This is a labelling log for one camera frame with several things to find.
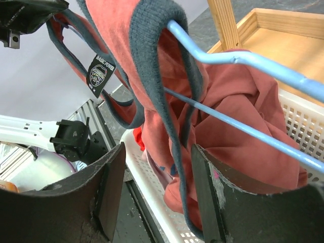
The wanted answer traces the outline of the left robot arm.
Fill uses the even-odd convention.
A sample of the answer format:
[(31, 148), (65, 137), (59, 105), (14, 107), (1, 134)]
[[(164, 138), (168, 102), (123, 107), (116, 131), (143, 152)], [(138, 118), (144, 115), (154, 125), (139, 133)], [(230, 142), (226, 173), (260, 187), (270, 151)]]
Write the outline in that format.
[[(1, 42), (4, 47), (20, 48), (20, 36), (36, 32), (47, 26), (50, 39), (60, 53), (82, 75), (86, 70), (75, 55), (65, 46), (63, 28), (72, 27), (84, 40), (93, 40), (86, 21), (69, 10), (66, 1), (1, 1)], [(35, 121), (1, 116), (1, 142), (13, 143), (30, 150), (35, 159), (34, 147), (62, 154), (70, 161), (89, 165), (101, 158), (107, 147), (104, 141), (92, 135), (87, 117), (81, 121)]]

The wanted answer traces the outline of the rust red tank top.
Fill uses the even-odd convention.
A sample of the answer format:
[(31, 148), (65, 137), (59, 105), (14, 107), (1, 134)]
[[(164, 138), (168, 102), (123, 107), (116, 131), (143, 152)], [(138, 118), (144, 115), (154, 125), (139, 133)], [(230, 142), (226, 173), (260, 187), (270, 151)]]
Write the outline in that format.
[(83, 15), (64, 10), (47, 23), (51, 41), (77, 75), (107, 103), (126, 129), (140, 129), (145, 151), (171, 177), (168, 207), (200, 239), (191, 148), (199, 144), (231, 168), (264, 183), (262, 194), (307, 184), (297, 159), (234, 126), (245, 124), (291, 149), (274, 78), (237, 61), (216, 65), (194, 58), (167, 29), (187, 31), (174, 1), (79, 1)]

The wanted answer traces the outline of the white plastic basket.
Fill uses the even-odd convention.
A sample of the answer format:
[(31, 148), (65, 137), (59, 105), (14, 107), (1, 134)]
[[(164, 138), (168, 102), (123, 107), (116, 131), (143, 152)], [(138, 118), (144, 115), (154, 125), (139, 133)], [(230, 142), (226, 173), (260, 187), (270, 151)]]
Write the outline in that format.
[[(287, 91), (279, 91), (288, 135), (303, 153), (323, 161), (323, 107)], [(135, 142), (133, 131), (121, 137), (126, 147), (126, 164), (162, 236), (162, 242), (199, 242), (188, 229), (182, 214), (170, 210), (164, 202), (164, 188)]]

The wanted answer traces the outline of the mauve pink tank top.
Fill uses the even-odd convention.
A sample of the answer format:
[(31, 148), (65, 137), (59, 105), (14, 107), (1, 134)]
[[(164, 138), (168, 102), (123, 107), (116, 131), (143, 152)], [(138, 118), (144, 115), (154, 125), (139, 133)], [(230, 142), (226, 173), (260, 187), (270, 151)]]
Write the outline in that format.
[(142, 158), (147, 160), (147, 163), (151, 167), (153, 173), (156, 175), (161, 187), (165, 191), (169, 184), (174, 184), (176, 182), (175, 177), (172, 177), (167, 172), (165, 172), (162, 168), (160, 168), (152, 159), (147, 149), (144, 149), (142, 153)]

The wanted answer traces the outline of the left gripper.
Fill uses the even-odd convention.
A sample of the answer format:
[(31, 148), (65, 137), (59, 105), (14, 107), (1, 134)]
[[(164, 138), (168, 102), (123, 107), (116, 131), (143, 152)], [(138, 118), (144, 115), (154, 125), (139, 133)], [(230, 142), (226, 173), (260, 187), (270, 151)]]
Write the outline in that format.
[(36, 32), (68, 6), (69, 3), (62, 0), (2, 0), (1, 42), (5, 48), (19, 49), (21, 35)]

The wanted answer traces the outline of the light blue hanger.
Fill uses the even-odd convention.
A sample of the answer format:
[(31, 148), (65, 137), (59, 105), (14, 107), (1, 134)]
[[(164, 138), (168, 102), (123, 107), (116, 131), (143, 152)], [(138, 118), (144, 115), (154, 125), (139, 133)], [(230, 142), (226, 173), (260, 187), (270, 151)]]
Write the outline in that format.
[[(182, 44), (182, 46), (198, 61), (206, 64), (244, 64), (256, 68), (265, 74), (270, 75), (273, 78), (280, 80), (288, 86), (291, 86), (299, 91), (306, 93), (307, 95), (315, 98), (318, 101), (323, 101), (323, 84), (306, 78), (304, 75), (293, 71), (292, 69), (285, 67), (277, 62), (274, 62), (261, 55), (251, 53), (249, 51), (234, 51), (225, 52), (220, 54), (208, 54), (203, 52), (195, 42), (189, 37), (187, 32), (174, 20), (171, 20), (167, 24), (167, 29), (172, 35)], [(184, 101), (191, 106), (263, 141), (264, 143), (278, 149), (279, 151), (297, 159), (306, 166), (323, 173), (323, 163), (319, 160), (312, 158), (292, 147), (274, 139), (269, 136), (247, 126), (241, 122), (238, 122), (224, 114), (216, 112), (207, 106), (194, 101), (190, 98), (178, 94), (170, 89), (165, 88), (165, 91)]]

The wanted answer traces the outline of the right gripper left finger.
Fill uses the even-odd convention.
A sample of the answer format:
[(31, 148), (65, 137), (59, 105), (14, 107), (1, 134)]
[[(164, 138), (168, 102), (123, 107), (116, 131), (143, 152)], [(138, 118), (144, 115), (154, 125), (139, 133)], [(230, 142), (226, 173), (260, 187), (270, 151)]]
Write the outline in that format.
[(42, 190), (1, 190), (1, 242), (112, 242), (125, 162), (119, 144)]

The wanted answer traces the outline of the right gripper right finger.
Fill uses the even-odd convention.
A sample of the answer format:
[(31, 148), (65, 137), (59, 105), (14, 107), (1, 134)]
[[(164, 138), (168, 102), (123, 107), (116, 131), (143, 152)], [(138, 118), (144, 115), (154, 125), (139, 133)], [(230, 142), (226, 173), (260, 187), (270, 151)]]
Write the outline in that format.
[(323, 242), (323, 183), (287, 191), (257, 181), (198, 145), (192, 170), (205, 242)]

